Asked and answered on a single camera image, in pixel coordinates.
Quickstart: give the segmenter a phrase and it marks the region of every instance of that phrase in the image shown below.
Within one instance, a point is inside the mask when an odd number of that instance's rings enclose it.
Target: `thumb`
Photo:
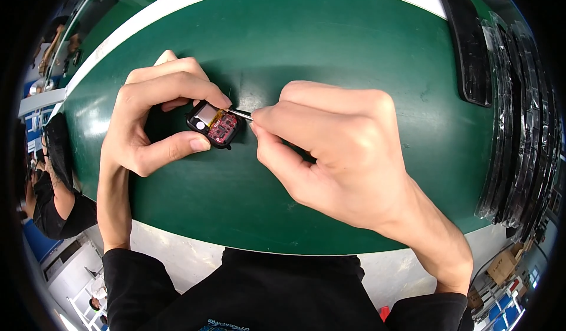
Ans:
[[[210,143],[198,132],[184,131],[169,136],[159,142],[137,149],[137,170],[141,177],[147,177],[160,167],[185,158],[198,151],[208,151]]]
[[[258,160],[265,165],[283,184],[292,198],[300,194],[302,186],[308,182],[311,163],[294,150],[283,144],[276,135],[267,132],[255,122],[250,127],[258,138]]]

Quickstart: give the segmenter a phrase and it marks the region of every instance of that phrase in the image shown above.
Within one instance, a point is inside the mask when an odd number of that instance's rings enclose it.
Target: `cardboard box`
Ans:
[[[487,274],[493,278],[497,285],[501,286],[507,278],[515,271],[517,260],[509,250],[501,251],[487,268]]]
[[[483,306],[482,297],[479,296],[478,290],[472,287],[470,292],[468,292],[468,306],[471,309],[479,309]]]
[[[534,243],[534,236],[527,241],[525,247],[523,248],[523,251],[530,250],[530,248],[533,246],[533,243]]]
[[[515,256],[515,259],[517,259],[517,254],[519,254],[520,252],[523,252],[523,243],[515,243],[511,247],[511,253],[513,254],[513,256]]]

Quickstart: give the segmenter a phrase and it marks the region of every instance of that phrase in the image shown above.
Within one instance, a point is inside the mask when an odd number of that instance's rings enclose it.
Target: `forearm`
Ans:
[[[61,218],[67,220],[68,216],[73,210],[73,206],[75,205],[75,194],[69,191],[67,189],[67,186],[63,184],[61,179],[53,170],[51,160],[49,160],[48,158],[45,159],[45,171],[49,174],[49,177],[51,179],[51,185],[53,187],[54,194],[53,203],[55,205],[55,209],[57,210],[57,213],[59,213]]]
[[[414,204],[419,211],[400,240],[416,254],[437,280],[436,292],[468,293],[473,258],[462,232],[432,203],[414,181]]]
[[[104,252],[130,248],[132,217],[128,197],[129,171],[101,158],[97,193],[98,228]]]
[[[25,191],[25,207],[23,208],[25,214],[29,218],[33,218],[33,212],[35,211],[35,206],[37,203],[35,193],[33,192],[32,179],[30,179],[27,184]]]
[[[55,37],[53,38],[53,42],[51,43],[51,45],[49,45],[49,47],[45,51],[44,57],[45,57],[45,55],[47,55],[47,57],[49,57],[51,55],[51,53],[53,52],[53,49],[55,49],[55,46],[57,45],[57,42],[61,38],[61,33],[62,33],[61,31],[58,31],[57,34],[55,34]]]

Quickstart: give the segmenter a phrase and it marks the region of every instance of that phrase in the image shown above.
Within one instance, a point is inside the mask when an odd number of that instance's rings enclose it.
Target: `fingernail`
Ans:
[[[254,133],[254,135],[257,137],[257,136],[258,136],[258,133],[255,132],[255,125],[254,125],[253,122],[250,122],[250,128],[251,128],[251,131]]]
[[[226,100],[226,102],[227,102],[228,104],[230,104],[230,106],[232,106],[232,101],[230,100],[230,98],[227,97],[227,96],[224,95],[224,94],[222,94],[222,95],[224,96],[224,100]]]
[[[192,150],[196,153],[197,151],[208,151],[210,149],[210,143],[203,139],[194,139],[189,142]]]

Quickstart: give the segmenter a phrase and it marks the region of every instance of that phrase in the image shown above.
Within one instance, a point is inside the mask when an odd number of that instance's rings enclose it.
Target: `white floor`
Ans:
[[[87,235],[102,250],[98,226]],[[499,250],[509,243],[505,228],[493,226],[466,234],[474,255],[474,274]],[[158,258],[171,276],[175,288],[185,292],[207,277],[221,264],[224,247],[168,233],[134,221],[132,250]],[[376,308],[392,307],[395,301],[432,293],[435,279],[422,268],[409,249],[358,255],[366,275],[363,285]]]

